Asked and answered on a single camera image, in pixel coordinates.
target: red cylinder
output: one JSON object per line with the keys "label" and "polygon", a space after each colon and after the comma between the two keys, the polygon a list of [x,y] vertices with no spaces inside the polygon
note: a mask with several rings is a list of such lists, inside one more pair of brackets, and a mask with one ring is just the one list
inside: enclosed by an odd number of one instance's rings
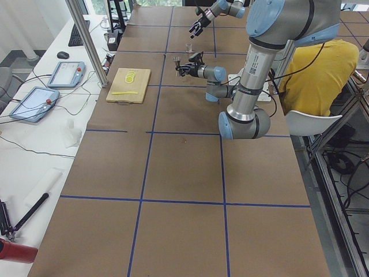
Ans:
{"label": "red cylinder", "polygon": [[0,260],[30,264],[35,260],[37,251],[37,248],[15,244],[0,238]]}

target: wooden cutting board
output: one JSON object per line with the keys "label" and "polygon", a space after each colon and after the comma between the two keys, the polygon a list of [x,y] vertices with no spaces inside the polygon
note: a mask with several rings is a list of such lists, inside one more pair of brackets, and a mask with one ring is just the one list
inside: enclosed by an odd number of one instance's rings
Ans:
{"label": "wooden cutting board", "polygon": [[111,84],[106,101],[142,104],[150,74],[150,69],[119,68]]}

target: keyboard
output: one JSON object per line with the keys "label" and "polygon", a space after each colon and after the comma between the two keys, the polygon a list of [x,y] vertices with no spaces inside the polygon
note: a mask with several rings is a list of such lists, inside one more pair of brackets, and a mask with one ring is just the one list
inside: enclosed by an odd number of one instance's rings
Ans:
{"label": "keyboard", "polygon": [[[85,24],[88,29],[90,27],[90,21],[85,20]],[[68,46],[81,46],[81,45],[83,45],[83,41],[77,29],[77,26],[74,24],[73,28],[71,29]]]}

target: computer mouse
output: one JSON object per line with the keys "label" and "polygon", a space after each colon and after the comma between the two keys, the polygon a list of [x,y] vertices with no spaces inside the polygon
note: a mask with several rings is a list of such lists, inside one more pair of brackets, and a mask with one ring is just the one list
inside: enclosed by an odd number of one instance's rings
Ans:
{"label": "computer mouse", "polygon": [[69,58],[69,54],[67,52],[64,52],[64,51],[60,51],[58,54],[57,54],[57,57],[59,59],[68,59]]}

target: white table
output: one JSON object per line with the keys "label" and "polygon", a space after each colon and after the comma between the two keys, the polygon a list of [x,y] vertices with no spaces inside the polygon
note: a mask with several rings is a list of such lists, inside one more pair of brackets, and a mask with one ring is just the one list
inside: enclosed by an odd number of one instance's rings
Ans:
{"label": "white table", "polygon": [[[102,16],[86,16],[85,18],[91,21],[89,30],[101,61],[103,61],[107,53],[107,45],[103,36],[106,31],[100,26],[102,18]],[[51,74],[59,61],[85,62],[86,71],[81,83],[83,83],[88,78],[89,73],[93,71],[93,66],[84,46],[67,46],[73,23],[72,19],[68,21],[43,55],[42,59],[34,68],[37,75]],[[59,51],[68,52],[70,54],[69,59],[58,59],[57,53]],[[43,78],[42,80],[46,84],[48,78]],[[43,84],[38,79],[27,82],[20,88],[14,98],[22,99],[35,86],[43,87]],[[84,88],[88,90],[91,95],[82,88],[74,92],[72,92],[73,90],[60,90],[61,96],[65,97],[59,99],[57,105],[65,107],[71,113],[77,113],[88,98],[86,106],[77,115],[72,116],[64,108],[54,107],[36,124],[23,122],[0,124],[1,136],[22,145],[26,149],[74,156],[77,153],[78,146],[66,148],[63,140],[63,134],[65,134],[63,128],[66,126],[68,119],[71,119],[74,122],[74,127],[82,130],[83,136],[86,123],[92,114],[100,93],[100,84],[95,74],[86,82]],[[9,103],[1,115],[2,117],[0,117],[0,122],[12,120],[4,116],[8,115],[16,105],[17,103],[15,102]],[[27,152],[3,139],[0,139],[0,153],[0,199],[7,205],[12,225],[15,225],[29,211],[29,207],[24,203],[24,198],[37,185],[39,180],[45,176],[45,173],[53,168],[62,172],[62,176],[49,191],[49,198],[33,214],[29,221],[24,224],[21,230],[16,232],[16,243],[38,248],[46,232],[47,225],[58,201],[73,159]],[[21,264],[0,260],[0,272],[6,272],[6,276],[23,277],[27,276],[31,269],[31,265],[32,264]]]}

